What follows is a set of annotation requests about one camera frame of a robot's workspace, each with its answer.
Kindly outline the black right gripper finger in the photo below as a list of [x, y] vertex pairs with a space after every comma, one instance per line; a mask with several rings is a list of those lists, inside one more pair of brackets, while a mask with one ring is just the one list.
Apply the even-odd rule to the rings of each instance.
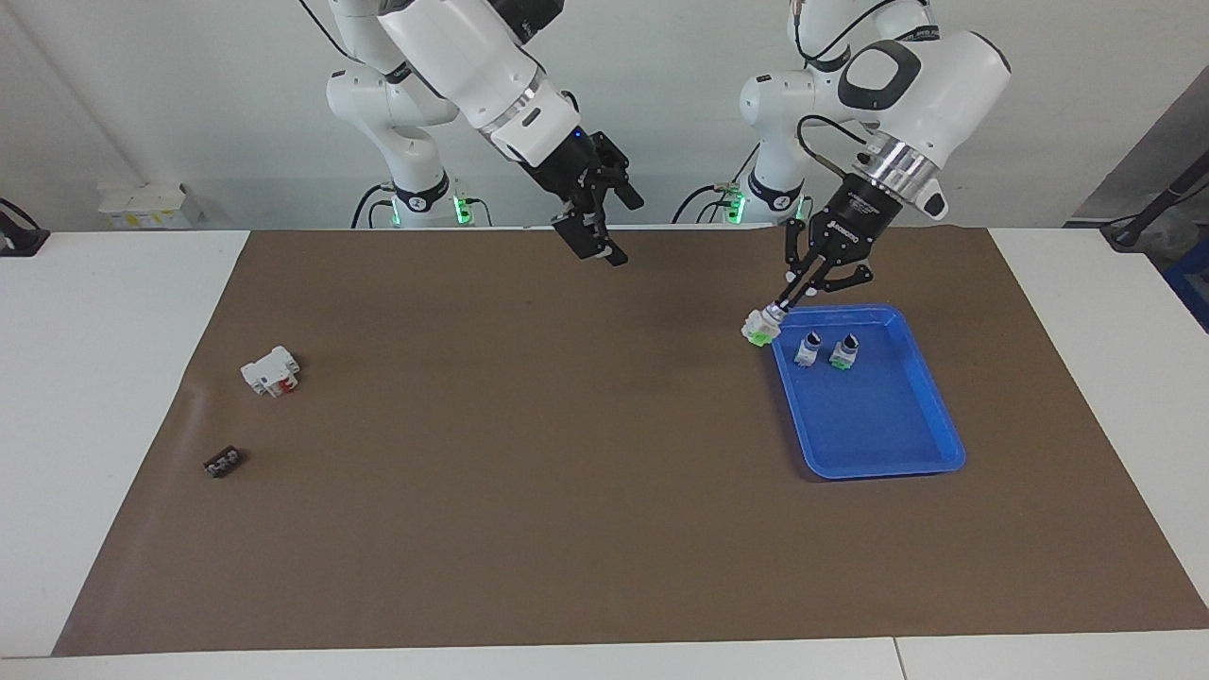
[[638, 189], [632, 185], [629, 167], [627, 159], [609, 159], [608, 163], [604, 165], [604, 188], [612, 190], [627, 211], [640, 211], [646, 201], [640, 196]]
[[553, 229], [580, 260], [604, 259], [611, 266], [629, 263], [629, 255], [613, 241], [603, 212], [586, 212], [567, 206], [553, 219]]

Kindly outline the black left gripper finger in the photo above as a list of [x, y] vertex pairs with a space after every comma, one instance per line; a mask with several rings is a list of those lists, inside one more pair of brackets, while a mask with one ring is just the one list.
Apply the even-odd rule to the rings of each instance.
[[872, 267], [868, 263], [855, 263], [850, 272], [832, 275], [832, 263], [818, 263], [817, 267], [808, 270], [804, 266], [789, 267], [789, 282], [782, 290], [782, 310], [794, 309], [805, 298], [820, 296], [860, 287], [872, 282]]
[[805, 263], [800, 254], [802, 235], [805, 232], [803, 220], [786, 220], [783, 227], [783, 258], [787, 266], [787, 284], [775, 300], [777, 307], [793, 307], [805, 295]]

